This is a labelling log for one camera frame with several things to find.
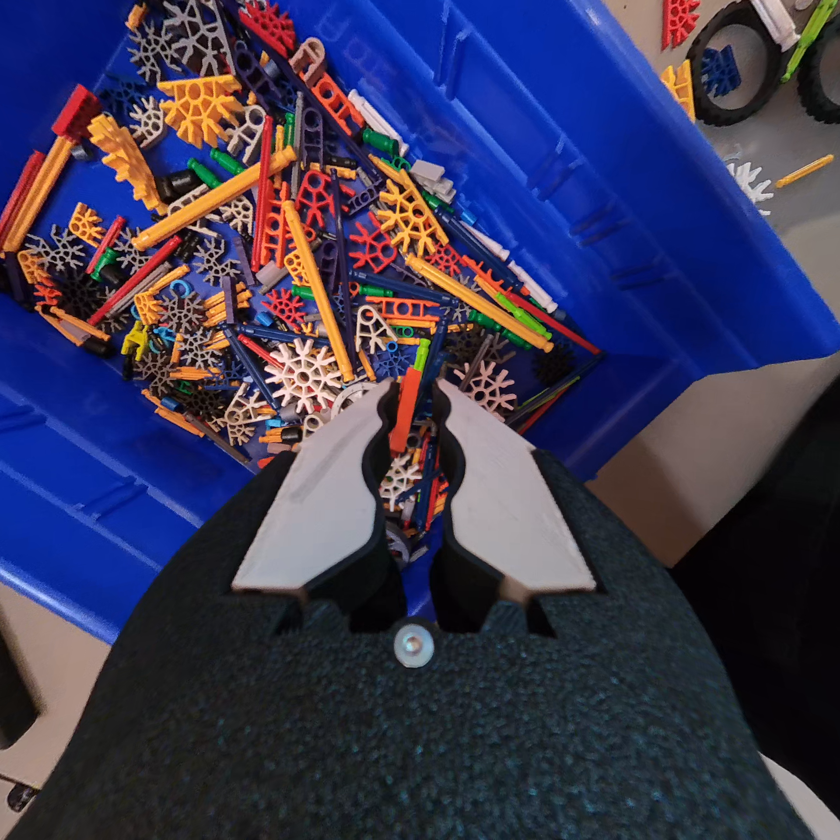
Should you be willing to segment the small red toy connector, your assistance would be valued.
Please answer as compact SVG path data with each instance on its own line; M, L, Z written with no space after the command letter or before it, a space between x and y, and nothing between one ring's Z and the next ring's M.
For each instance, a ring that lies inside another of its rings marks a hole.
M676 49L697 26L701 1L663 1L661 49Z

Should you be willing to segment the green toy rod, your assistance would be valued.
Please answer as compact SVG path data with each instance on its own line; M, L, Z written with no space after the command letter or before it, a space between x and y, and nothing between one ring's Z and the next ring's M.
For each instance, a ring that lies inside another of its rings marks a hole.
M816 4L810 18L801 32L800 39L787 62L784 74L780 78L780 84L785 84L794 75L801 64L805 53L815 43L828 19L832 16L836 5L837 1L820 1Z

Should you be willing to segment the blue toy connector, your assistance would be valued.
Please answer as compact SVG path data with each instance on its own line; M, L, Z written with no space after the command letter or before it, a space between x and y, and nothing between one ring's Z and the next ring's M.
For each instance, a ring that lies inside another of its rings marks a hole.
M700 80L709 98L721 98L740 88L742 79L732 45L704 49Z

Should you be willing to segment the orange short toy rod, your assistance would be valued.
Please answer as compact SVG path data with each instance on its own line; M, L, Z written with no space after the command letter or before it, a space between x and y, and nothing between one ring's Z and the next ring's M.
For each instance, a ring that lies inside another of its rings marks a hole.
M780 190L785 188L786 186L790 186L809 175L815 174L820 170L826 168L828 165L831 165L835 161L834 154L826 154L815 161L812 161L804 166L794 170L793 172L782 176L775 182L775 189Z

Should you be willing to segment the blue plastic bin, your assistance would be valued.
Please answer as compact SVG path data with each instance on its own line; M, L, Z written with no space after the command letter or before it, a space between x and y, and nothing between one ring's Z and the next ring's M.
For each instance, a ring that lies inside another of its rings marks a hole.
M528 432L581 479L705 375L838 350L775 232L597 2L279 2L329 72L442 165L460 214L605 352ZM112 643L250 478L2 295L2 584Z

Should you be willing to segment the yellow fan toy connector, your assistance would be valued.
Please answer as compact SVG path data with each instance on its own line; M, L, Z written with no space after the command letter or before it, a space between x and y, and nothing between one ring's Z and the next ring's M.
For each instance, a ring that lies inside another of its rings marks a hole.
M686 113L688 120L695 123L697 115L690 60L685 59L678 67L667 66L661 74L660 80Z

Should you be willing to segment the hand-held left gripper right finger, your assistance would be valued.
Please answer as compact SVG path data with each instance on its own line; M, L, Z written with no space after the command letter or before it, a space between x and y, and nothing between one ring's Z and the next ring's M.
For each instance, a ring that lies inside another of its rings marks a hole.
M594 592L596 580L534 458L535 447L441 381L440 430L462 478L449 479L458 548L500 573L502 594Z

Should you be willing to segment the red orange toy rod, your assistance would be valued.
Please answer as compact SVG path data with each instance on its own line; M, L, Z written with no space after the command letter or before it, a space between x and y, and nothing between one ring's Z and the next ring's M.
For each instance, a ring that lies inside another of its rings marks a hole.
M419 387L423 372L411 366L405 372L400 383L395 425L390 433L389 444L393 457L406 451L407 437L413 422Z

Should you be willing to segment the white toy rod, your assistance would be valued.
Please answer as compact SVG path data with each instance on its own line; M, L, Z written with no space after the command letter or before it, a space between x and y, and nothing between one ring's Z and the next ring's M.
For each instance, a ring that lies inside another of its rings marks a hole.
M800 36L783 1L751 1L750 3L773 41L783 52L796 45Z

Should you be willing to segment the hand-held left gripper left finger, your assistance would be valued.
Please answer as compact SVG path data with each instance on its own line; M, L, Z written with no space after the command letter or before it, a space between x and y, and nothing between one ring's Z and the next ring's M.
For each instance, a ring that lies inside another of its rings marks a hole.
M399 392L384 379L301 444L234 591L301 592L384 537L380 486L392 463Z

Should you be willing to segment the black toy tyre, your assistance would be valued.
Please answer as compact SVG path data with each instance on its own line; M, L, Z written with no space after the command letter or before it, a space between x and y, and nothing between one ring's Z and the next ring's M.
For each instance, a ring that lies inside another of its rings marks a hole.
M700 80L705 48L732 45L742 84L721 98L709 98ZM733 2L717 12L687 52L694 88L696 116L707 125L724 128L741 123L761 110L780 85L785 52L773 41L749 1Z
M839 124L839 104L827 95L822 63L830 46L838 44L839 20L835 17L817 36L802 59L797 80L799 99L805 113L819 123Z

